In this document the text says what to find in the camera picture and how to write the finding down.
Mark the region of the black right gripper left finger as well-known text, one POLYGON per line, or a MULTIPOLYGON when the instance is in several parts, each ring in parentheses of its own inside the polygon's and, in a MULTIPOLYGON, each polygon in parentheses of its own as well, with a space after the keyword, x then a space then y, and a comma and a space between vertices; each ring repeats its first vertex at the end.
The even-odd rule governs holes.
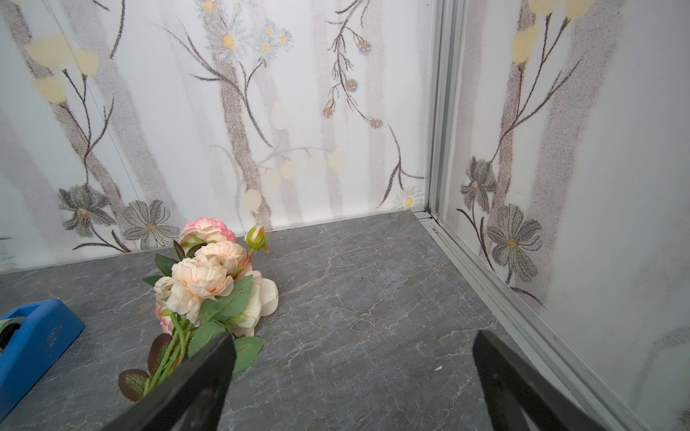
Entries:
POLYGON ((216 430, 236 361, 230 334, 215 337, 105 430, 216 430))

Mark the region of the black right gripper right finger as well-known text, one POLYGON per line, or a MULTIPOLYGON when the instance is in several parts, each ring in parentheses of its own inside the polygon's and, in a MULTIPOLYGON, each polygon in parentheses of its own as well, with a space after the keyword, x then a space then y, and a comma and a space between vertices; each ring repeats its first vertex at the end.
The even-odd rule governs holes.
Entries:
POLYGON ((495 430, 602 430, 525 359, 488 330, 473 345, 474 364, 495 430))

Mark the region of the artificial flower bouquet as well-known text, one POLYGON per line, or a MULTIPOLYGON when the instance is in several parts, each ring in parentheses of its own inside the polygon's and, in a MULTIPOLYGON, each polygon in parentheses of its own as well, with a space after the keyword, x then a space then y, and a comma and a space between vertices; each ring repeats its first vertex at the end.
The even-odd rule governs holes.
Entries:
POLYGON ((276 283, 253 268, 255 253, 269 250, 264 227, 252 227, 239 244, 221 220, 201 217, 183 228, 174 249, 174 259, 156 255, 160 273, 145 280, 155 293, 162 333, 151 345, 147 369, 119 376, 120 393, 132 402, 223 334, 234 339, 234 371, 246 370, 265 344, 256 327, 279 305, 276 283))

